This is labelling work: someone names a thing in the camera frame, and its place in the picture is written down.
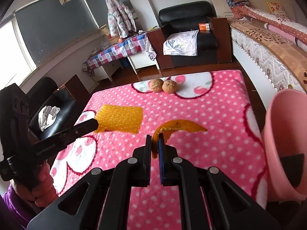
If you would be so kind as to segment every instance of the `white puffer jacket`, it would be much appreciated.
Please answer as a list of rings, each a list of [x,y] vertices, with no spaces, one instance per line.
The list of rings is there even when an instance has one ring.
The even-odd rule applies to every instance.
[[[131,10],[119,0],[106,0],[108,24],[111,36],[128,37],[128,31],[136,32]]]

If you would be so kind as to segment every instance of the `orange box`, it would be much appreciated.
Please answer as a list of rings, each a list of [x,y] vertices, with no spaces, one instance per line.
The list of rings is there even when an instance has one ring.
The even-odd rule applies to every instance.
[[[199,30],[210,30],[209,23],[199,23]]]

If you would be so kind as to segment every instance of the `black leather sofa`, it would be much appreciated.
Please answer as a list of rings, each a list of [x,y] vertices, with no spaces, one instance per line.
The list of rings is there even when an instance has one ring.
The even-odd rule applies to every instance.
[[[210,23],[210,17],[214,15],[207,1],[180,4],[159,11],[165,39],[174,33],[198,30],[199,23]],[[218,41],[211,30],[207,33],[199,32],[196,40],[197,56],[171,55],[174,67],[220,62],[217,57]]]
[[[57,89],[58,86],[52,78],[43,77],[27,93],[30,101],[29,128],[40,140],[73,126],[84,109],[66,89]],[[38,113],[46,105],[57,106],[60,111],[56,115],[56,121],[41,131],[38,126]]]

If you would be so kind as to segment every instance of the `metal screw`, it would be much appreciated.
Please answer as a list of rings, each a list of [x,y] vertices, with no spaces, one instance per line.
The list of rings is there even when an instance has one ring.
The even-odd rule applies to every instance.
[[[100,168],[94,168],[91,170],[92,175],[99,175],[101,173]]]
[[[217,167],[211,167],[209,169],[209,172],[212,174],[217,174],[219,172],[219,169]]]
[[[182,158],[181,157],[174,157],[173,162],[174,163],[182,163]]]
[[[135,164],[137,161],[138,161],[138,160],[137,160],[135,157],[130,157],[130,158],[128,159],[128,163],[129,163],[129,164]]]

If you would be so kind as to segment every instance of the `window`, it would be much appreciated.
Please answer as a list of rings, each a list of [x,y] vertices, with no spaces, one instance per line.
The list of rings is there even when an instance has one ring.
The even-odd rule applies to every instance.
[[[21,85],[34,69],[21,50],[23,40],[18,37],[15,18],[0,28],[0,39],[0,89],[13,83]]]

